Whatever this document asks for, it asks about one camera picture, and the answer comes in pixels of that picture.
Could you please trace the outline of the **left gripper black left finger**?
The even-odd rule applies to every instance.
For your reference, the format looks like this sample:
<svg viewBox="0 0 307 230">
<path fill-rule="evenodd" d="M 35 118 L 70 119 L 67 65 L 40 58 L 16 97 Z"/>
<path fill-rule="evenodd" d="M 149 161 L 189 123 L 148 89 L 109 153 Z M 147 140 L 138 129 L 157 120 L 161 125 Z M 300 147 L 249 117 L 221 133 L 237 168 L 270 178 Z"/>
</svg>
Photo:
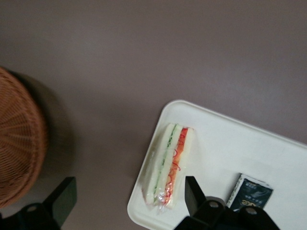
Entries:
<svg viewBox="0 0 307 230">
<path fill-rule="evenodd" d="M 5 230 L 60 230 L 77 202 L 75 177 L 66 177 L 42 203 L 4 218 Z"/>
</svg>

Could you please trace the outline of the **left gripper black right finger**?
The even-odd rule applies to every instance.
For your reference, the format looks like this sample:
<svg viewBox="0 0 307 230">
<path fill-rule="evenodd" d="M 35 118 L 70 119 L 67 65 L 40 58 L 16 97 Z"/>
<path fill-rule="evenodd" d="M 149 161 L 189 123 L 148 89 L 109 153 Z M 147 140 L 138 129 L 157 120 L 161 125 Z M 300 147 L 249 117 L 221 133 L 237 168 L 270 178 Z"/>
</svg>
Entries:
<svg viewBox="0 0 307 230">
<path fill-rule="evenodd" d="M 221 202 L 206 198 L 193 176 L 185 178 L 185 203 L 189 215 L 177 230 L 239 230 L 237 214 Z"/>
</svg>

